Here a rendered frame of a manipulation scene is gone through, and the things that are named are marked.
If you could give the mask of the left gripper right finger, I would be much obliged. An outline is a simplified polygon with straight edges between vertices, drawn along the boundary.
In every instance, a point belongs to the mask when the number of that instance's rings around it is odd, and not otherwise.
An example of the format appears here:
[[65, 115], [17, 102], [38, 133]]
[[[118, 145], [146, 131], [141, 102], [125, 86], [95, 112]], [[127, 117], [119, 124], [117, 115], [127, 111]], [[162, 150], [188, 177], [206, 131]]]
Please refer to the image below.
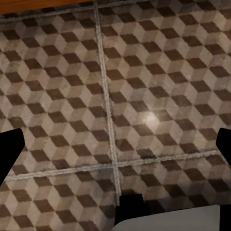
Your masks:
[[231, 129], [219, 129], [216, 146], [231, 166]]

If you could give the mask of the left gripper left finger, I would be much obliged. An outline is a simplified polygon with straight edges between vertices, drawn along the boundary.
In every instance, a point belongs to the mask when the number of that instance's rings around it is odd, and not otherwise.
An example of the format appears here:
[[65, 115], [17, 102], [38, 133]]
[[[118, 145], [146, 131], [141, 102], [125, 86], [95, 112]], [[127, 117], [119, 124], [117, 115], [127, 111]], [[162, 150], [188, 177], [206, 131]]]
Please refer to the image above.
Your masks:
[[0, 133], [0, 186], [25, 147], [21, 128]]

